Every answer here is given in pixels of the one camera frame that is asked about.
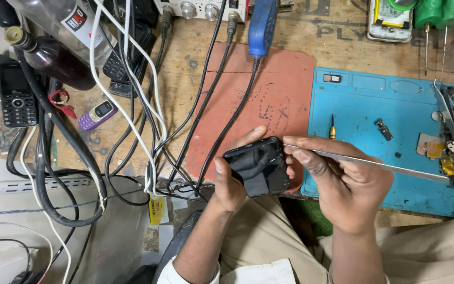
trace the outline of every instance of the red thread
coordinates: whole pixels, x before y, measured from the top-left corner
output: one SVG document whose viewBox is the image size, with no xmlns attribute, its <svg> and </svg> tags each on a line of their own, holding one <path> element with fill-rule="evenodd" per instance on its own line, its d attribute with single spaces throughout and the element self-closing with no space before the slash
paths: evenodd
<svg viewBox="0 0 454 284">
<path fill-rule="evenodd" d="M 62 95 L 64 96 L 65 100 L 56 101 L 54 100 L 55 95 Z M 76 119 L 75 109 L 72 106 L 60 106 L 69 100 L 69 95 L 63 90 L 56 90 L 48 95 L 48 100 L 58 109 L 60 109 L 64 114 L 71 117 L 72 119 Z"/>
</svg>

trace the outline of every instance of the white sleeve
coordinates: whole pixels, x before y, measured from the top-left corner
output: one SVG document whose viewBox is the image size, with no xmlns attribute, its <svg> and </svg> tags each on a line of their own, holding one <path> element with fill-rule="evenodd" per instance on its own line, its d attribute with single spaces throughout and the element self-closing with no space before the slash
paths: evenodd
<svg viewBox="0 0 454 284">
<path fill-rule="evenodd" d="M 157 281 L 157 284 L 189 284 L 185 281 L 178 272 L 174 269 L 173 261 L 176 258 L 174 256 L 164 267 Z M 215 276 L 209 284 L 218 284 L 220 282 L 220 264 L 217 262 Z"/>
</svg>

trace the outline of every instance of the plywood surface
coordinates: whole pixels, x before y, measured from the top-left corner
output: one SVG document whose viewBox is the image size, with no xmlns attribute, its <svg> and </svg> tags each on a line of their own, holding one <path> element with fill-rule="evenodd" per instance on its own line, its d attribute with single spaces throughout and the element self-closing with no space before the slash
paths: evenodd
<svg viewBox="0 0 454 284">
<path fill-rule="evenodd" d="M 318 67 L 419 79 L 437 78 L 454 83 L 454 45 L 452 43 L 447 48 L 445 72 L 440 71 L 442 32 L 432 30 L 430 35 L 429 72 L 425 78 L 422 31 L 415 31 L 410 43 L 373 42 L 366 37 L 366 3 L 363 0 L 296 0 L 295 4 L 292 12 L 278 15 L 273 48 L 311 55 L 316 59 Z M 159 96 L 169 131 L 177 129 L 191 110 L 214 26 L 215 23 L 205 20 L 174 19 L 166 43 L 166 56 L 158 76 Z M 249 23 L 238 26 L 234 42 L 248 43 L 248 26 Z M 450 31 L 448 42 L 452 42 L 453 39 L 454 33 Z M 222 24 L 217 40 L 220 42 L 226 40 L 226 24 Z M 153 49 L 153 58 L 156 57 L 159 46 L 158 39 Z M 144 90 L 148 88 L 148 79 L 146 77 L 143 81 Z M 108 78 L 104 77 L 101 80 L 105 86 L 108 85 Z M 104 100 L 98 87 L 87 92 L 76 91 L 69 87 L 66 90 L 71 95 L 68 104 L 75 107 L 78 116 Z M 119 102 L 129 110 L 129 100 L 120 98 Z M 140 113 L 141 107 L 136 106 L 136 117 L 139 118 Z M 78 129 L 76 121 L 70 120 L 70 122 L 73 128 Z M 191 122 L 168 144 L 167 149 L 172 157 L 176 157 L 180 152 L 190 125 Z M 104 168 L 107 153 L 126 127 L 126 121 L 120 113 L 117 113 L 97 129 L 79 132 L 79 136 L 90 147 L 101 168 Z M 5 129 L 1 113 L 0 128 Z M 149 133 L 150 128 L 146 125 L 142 136 L 148 144 L 151 143 Z M 110 163 L 111 169 L 115 168 L 118 160 L 124 158 L 133 140 L 134 135 L 130 134 L 121 144 Z M 55 159 L 55 165 L 85 169 L 85 165 L 60 132 L 55 131 L 54 141 L 56 143 L 53 146 L 52 160 Z M 34 161 L 34 144 L 32 143 L 30 147 L 31 152 L 27 158 L 29 162 Z M 0 152 L 0 158 L 6 158 L 4 152 Z M 138 146 L 130 163 L 121 171 L 121 174 L 143 175 L 146 163 L 147 157 L 142 147 Z M 171 166 L 160 163 L 159 170 L 161 177 L 166 178 L 171 171 Z"/>
</svg>

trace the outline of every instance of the hand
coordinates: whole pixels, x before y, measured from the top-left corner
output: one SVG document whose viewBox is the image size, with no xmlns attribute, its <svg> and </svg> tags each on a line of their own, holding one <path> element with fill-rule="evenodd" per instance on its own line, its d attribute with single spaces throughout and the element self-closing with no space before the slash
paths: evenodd
<svg viewBox="0 0 454 284">
<path fill-rule="evenodd" d="M 361 234 L 374 226 L 378 207 L 387 195 L 394 176 L 391 172 L 324 158 L 310 150 L 319 150 L 381 163 L 355 146 L 338 140 L 321 137 L 283 137 L 283 143 L 295 145 L 285 147 L 285 153 L 292 154 L 315 180 L 320 194 L 320 209 L 332 222 L 335 229 L 346 234 Z M 293 158 L 287 157 L 287 173 L 292 176 Z"/>
<path fill-rule="evenodd" d="M 267 133 L 267 125 L 261 125 L 241 136 L 230 147 L 235 149 L 262 139 Z M 222 157 L 215 157 L 215 193 L 210 202 L 217 203 L 222 209 L 233 212 L 239 209 L 246 197 L 243 184 L 231 176 L 230 165 Z"/>
</svg>

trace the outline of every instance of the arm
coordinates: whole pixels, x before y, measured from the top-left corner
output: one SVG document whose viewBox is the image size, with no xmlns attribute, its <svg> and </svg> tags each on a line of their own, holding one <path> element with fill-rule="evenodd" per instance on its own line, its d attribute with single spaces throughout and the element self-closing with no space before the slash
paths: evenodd
<svg viewBox="0 0 454 284">
<path fill-rule="evenodd" d="M 173 262 L 174 269 L 189 283 L 210 283 L 217 266 L 225 229 L 232 216 L 213 195 L 187 242 Z"/>
<path fill-rule="evenodd" d="M 334 227 L 332 279 L 341 283 L 385 283 L 374 225 L 358 235 Z"/>
<path fill-rule="evenodd" d="M 376 244 L 374 218 L 393 183 L 391 172 L 346 161 L 325 159 L 310 150 L 320 150 L 381 162 L 353 145 L 337 140 L 286 136 L 290 164 L 297 159 L 310 173 L 320 194 L 320 209 L 332 222 L 332 279 L 335 284 L 384 284 L 381 252 Z"/>
<path fill-rule="evenodd" d="M 231 149 L 255 142 L 266 133 L 266 125 L 252 129 L 239 138 Z M 229 220 L 233 212 L 243 205 L 246 197 L 245 188 L 232 178 L 225 159 L 216 157 L 215 169 L 215 193 L 173 262 L 176 272 L 191 284 L 212 281 Z"/>
</svg>

